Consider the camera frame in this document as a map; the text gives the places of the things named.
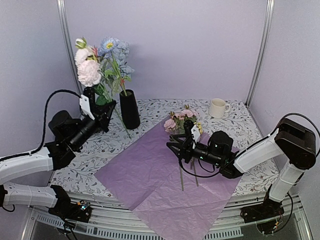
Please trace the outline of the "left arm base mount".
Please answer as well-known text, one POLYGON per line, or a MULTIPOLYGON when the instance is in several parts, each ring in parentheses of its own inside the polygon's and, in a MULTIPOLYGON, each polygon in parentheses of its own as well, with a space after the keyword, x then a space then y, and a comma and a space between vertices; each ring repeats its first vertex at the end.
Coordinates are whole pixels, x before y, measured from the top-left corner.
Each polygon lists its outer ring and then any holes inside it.
POLYGON ((81 200, 72 203, 67 192, 59 185, 51 185, 57 198, 54 207, 48 208, 48 213, 61 218, 62 220, 74 220, 88 223, 91 217, 92 208, 87 201, 81 200))

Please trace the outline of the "purple pink wrapping paper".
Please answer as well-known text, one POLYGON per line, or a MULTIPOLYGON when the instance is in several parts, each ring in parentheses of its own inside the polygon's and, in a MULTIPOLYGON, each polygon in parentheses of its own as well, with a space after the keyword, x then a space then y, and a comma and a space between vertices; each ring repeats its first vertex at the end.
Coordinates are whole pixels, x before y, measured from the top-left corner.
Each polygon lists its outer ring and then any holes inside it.
POLYGON ((194 240, 201 240, 240 179, 216 175, 198 179, 197 187, 195 178, 183 173, 181 184, 178 159, 166 146, 168 140, 169 134, 160 122, 113 157, 95 177, 149 227, 154 226, 152 214, 164 216, 169 211, 186 216, 191 223, 200 221, 202 227, 194 240))

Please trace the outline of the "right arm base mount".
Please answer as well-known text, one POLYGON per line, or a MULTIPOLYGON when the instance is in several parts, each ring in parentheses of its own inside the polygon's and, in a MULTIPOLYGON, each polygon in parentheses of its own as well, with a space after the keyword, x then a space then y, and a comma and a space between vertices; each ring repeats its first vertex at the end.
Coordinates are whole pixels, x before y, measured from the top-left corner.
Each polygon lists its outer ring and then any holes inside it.
MULTIPOLYGON (((279 217, 281 219, 284 213, 285 211, 282 202, 276 202, 269 199, 268 194, 265 195, 262 203, 243 207, 240 210, 240 216, 245 223, 266 220, 273 217, 279 217)), ((272 221, 259 223, 257 229, 264 235, 274 234, 279 223, 279 220, 273 219, 272 221)))

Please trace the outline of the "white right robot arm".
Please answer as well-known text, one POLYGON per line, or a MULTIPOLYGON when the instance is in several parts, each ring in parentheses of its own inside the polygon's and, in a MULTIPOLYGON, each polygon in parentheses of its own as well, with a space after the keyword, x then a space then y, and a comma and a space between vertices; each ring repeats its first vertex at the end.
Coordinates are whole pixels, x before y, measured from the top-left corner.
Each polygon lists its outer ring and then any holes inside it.
POLYGON ((262 218, 269 218, 278 210, 289 190, 299 181, 306 170, 312 168, 320 150, 316 138, 320 133, 282 117, 275 129, 266 137, 251 144, 242 151, 232 151, 233 139, 224 131, 214 132, 207 144, 199 141, 200 132, 188 120, 184 123, 183 134, 170 135, 166 146, 178 158, 181 168, 191 159, 197 159, 214 166, 213 175, 221 174, 228 179, 236 179, 251 168, 277 156, 284 155, 287 162, 277 180, 269 188, 267 200, 259 206, 262 218))

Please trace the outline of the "pink rose flower stem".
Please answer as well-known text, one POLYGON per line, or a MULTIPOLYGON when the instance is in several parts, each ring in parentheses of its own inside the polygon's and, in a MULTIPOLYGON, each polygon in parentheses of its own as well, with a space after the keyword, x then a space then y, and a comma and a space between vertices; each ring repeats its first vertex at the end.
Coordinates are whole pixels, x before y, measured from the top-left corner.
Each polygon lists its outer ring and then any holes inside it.
MULTIPOLYGON (((198 123, 200 125, 200 130, 202 133, 202 127, 201 124, 199 122, 197 122, 197 113, 196 111, 190 109, 190 106, 187 104, 184 106, 184 109, 179 112, 179 113, 175 113, 173 111, 170 112, 169 114, 169 119, 165 121, 164 123, 164 128, 165 131, 170 133, 170 135, 174 135, 174 134, 186 134, 185 133, 185 129, 184 129, 184 122, 186 120, 191 120, 194 123, 198 123)), ((186 138, 184 141, 186 140, 192 140, 191 136, 187 136, 186 134, 186 138)), ((179 164, 179 174, 180 174, 180 182, 183 185, 183 172, 186 172, 187 174, 190 174, 192 176, 195 176, 194 173, 191 173, 189 171, 187 171, 182 163, 181 156, 176 156, 178 158, 178 164, 179 164)))

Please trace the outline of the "light blue flower stem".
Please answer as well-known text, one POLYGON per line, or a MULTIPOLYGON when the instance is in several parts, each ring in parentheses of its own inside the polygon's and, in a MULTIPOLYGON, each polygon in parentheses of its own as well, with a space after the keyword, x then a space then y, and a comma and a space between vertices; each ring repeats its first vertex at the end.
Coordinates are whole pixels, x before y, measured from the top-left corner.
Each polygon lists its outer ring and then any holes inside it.
POLYGON ((131 74, 135 71, 127 63, 127 57, 130 53, 129 43, 126 41, 120 41, 114 50, 115 58, 120 69, 122 77, 131 78, 131 74))

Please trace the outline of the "blue poppy flower stem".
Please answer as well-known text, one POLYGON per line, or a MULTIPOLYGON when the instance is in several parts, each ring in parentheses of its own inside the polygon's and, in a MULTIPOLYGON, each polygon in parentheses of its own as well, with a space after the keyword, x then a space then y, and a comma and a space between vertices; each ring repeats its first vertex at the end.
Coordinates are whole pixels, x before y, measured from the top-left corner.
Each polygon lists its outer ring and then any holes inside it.
POLYGON ((125 82, 130 82, 129 77, 122 77, 117 59, 115 56, 115 48, 120 41, 115 37, 106 37, 98 48, 98 56, 100 57, 100 69, 104 83, 111 90, 111 95, 120 94, 126 91, 125 82))

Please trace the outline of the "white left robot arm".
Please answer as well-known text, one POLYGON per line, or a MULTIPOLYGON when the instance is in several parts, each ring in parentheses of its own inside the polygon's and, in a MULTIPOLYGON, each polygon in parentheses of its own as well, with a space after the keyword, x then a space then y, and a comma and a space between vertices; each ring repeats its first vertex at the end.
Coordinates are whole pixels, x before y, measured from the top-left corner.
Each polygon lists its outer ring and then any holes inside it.
POLYGON ((12 180, 33 173, 56 171, 67 167, 83 144, 98 130, 108 132, 116 101, 96 106, 87 97, 80 98, 86 113, 83 119, 72 118, 68 111, 56 113, 48 126, 55 140, 31 152, 6 156, 0 160, 0 205, 31 205, 56 209, 63 217, 74 213, 75 204, 59 185, 34 187, 13 184, 12 180))

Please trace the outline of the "yellow small flower sprig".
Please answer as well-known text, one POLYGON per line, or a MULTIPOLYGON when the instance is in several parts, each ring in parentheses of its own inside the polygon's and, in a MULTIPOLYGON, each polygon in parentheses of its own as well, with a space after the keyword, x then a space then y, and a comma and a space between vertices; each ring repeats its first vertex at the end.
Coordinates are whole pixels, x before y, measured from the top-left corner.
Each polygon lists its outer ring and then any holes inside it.
MULTIPOLYGON (((197 127, 198 127, 198 129, 199 129, 199 131, 201 133, 202 131, 200 130, 200 125, 198 123, 195 123, 195 124, 197 125, 197 127)), ((195 149, 196 145, 197 145, 197 143, 193 143, 192 148, 195 149)), ((199 182, 198 182, 198 178, 196 176, 197 172, 196 172, 195 158, 194 157, 191 159, 191 164, 190 165, 191 165, 190 169, 193 170, 193 174, 194 174, 194 177, 195 177, 195 184, 198 187, 199 186, 199 182)))

